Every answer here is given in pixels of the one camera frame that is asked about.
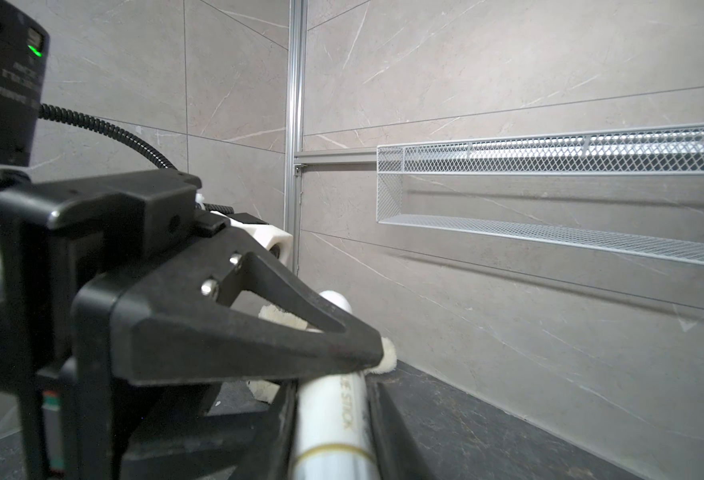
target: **vertical metal post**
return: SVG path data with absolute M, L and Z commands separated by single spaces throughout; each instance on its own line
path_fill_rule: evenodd
M 296 153 L 301 151 L 303 137 L 303 79 L 307 51 L 307 0 L 290 0 L 288 28 L 288 92 L 285 122 L 285 209 L 283 230 L 293 235 L 290 267 L 299 265 L 299 233 L 301 217 L 301 169 Z

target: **white tube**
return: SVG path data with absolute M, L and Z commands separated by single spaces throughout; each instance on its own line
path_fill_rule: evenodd
M 340 293 L 320 295 L 352 312 Z M 361 372 L 302 382 L 296 413 L 292 480 L 379 480 Z

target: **screw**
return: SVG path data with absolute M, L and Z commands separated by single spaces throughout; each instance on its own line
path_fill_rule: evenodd
M 218 296 L 218 282 L 209 278 L 205 280 L 202 285 L 200 285 L 200 293 L 205 296 L 210 296 L 214 300 Z
M 240 254 L 232 254 L 232 256 L 229 257 L 229 263 L 234 266 L 234 271 L 237 272 L 240 270 L 241 264 L 240 260 L 243 259 L 243 256 Z

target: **black device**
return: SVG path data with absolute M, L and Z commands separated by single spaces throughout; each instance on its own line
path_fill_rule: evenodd
M 0 66 L 23 57 L 19 24 L 35 25 L 40 49 L 25 47 L 45 58 L 45 32 L 0 0 Z M 6 28 L 16 33 L 3 37 Z M 30 117 L 31 105 L 7 99 L 1 164 L 28 161 L 39 114 L 107 134 L 163 167 L 0 183 L 0 390 L 18 398 L 27 477 L 192 479 L 237 465 L 235 479 L 286 478 L 298 379 L 376 365 L 379 334 L 226 216 L 197 209 L 200 179 L 139 139 L 50 106 Z M 211 280 L 217 288 L 204 295 Z M 243 290 L 322 333 L 233 310 Z M 204 415 L 223 380 L 248 378 L 280 381 L 267 412 Z M 431 478 L 384 386 L 368 387 L 383 480 Z

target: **white rounded tip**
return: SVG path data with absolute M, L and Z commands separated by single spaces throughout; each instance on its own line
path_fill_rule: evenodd
M 333 290 L 325 290 L 324 292 L 320 292 L 319 295 L 347 313 L 352 312 L 352 306 L 341 293 L 334 292 Z

